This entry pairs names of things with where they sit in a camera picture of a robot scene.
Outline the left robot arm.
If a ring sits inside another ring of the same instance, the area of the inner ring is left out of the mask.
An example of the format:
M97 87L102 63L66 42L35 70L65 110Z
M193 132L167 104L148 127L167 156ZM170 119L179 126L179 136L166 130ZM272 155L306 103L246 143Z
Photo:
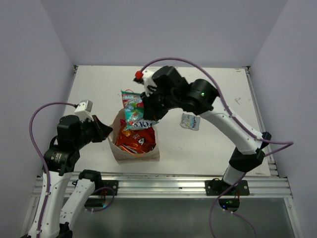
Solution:
M70 238L72 228L88 197L103 189L101 173L83 170L67 201L66 189L80 149L89 143L107 139L113 129L100 122L96 115L80 121L78 116L64 116L57 125L57 135L44 154L43 185L33 224L27 238Z

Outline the small silver snack packet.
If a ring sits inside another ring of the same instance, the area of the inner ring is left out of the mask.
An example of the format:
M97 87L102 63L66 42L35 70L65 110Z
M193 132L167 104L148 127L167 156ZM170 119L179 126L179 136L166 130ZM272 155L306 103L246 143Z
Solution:
M182 114L180 126L185 129L198 131L200 128L201 118L195 115Z

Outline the green Fox's candy bag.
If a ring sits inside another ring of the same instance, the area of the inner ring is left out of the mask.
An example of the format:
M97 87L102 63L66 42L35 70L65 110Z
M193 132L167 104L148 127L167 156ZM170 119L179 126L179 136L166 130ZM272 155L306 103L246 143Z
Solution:
M144 104L141 94L133 91L121 91L123 110L125 114L125 130L144 130L158 124L155 120L143 119Z

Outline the orange Doritos chip bag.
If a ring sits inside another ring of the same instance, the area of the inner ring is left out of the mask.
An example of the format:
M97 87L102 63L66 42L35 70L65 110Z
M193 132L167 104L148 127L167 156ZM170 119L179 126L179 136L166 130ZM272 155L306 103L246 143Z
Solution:
M130 154L145 154L156 146L155 131L152 127L144 130L125 130L126 121L120 119L120 130L115 145Z

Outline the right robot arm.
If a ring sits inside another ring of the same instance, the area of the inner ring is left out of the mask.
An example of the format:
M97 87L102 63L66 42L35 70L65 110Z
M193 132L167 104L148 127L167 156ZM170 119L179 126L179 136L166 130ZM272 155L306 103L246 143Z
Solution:
M210 122L233 142L235 149L220 183L223 193L233 194L242 177L262 164L263 149L268 146L271 134L253 129L230 112L223 105L219 90L206 80L196 79L189 83L172 66L155 72L137 72L134 80L145 89L141 94L144 119L158 121L169 110L179 108Z

